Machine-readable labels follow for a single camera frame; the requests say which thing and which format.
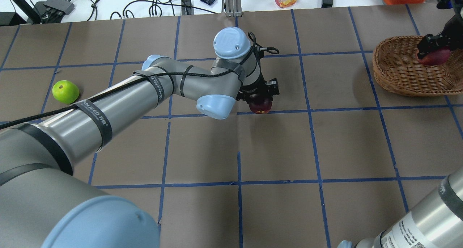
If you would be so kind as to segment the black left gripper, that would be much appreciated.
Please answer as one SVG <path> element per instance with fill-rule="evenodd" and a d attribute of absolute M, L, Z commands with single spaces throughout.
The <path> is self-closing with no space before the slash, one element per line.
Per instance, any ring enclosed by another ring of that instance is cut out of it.
<path fill-rule="evenodd" d="M 277 78 L 266 81 L 263 74 L 260 72 L 255 81 L 249 85 L 241 86 L 238 94 L 238 101 L 246 101 L 249 103 L 251 98 L 262 96 L 270 101 L 273 101 L 274 96 L 279 96 L 279 83 Z"/>

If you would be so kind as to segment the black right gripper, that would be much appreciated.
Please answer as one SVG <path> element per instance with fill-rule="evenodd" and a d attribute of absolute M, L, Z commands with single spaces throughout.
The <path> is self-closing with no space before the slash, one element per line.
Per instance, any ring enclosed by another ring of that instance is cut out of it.
<path fill-rule="evenodd" d="M 463 20 L 462 11 L 460 11 L 445 24 L 440 33 L 425 35 L 417 45 L 417 52 L 427 54 L 440 48 L 449 48 L 451 52 L 462 49 L 462 30 Z"/>

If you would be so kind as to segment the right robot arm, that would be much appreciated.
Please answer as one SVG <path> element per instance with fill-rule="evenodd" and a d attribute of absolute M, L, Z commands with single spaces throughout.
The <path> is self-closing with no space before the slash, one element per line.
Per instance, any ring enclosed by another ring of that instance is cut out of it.
<path fill-rule="evenodd" d="M 462 94 L 462 8 L 436 35 L 390 37 L 373 52 L 376 82 L 402 96 Z M 461 248 L 462 169 L 446 176 L 404 217 L 375 238 L 340 248 Z"/>

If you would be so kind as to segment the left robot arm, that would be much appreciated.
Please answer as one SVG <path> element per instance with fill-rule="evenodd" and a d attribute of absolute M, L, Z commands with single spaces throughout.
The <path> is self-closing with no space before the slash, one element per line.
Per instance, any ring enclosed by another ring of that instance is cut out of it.
<path fill-rule="evenodd" d="M 1 125 L 2 248 L 158 248 L 160 223 L 133 202 L 74 178 L 74 168 L 173 94 L 213 119 L 236 101 L 268 113 L 278 81 L 261 72 L 253 33 L 215 35 L 210 70 L 151 55 L 124 81 L 65 108 Z"/>

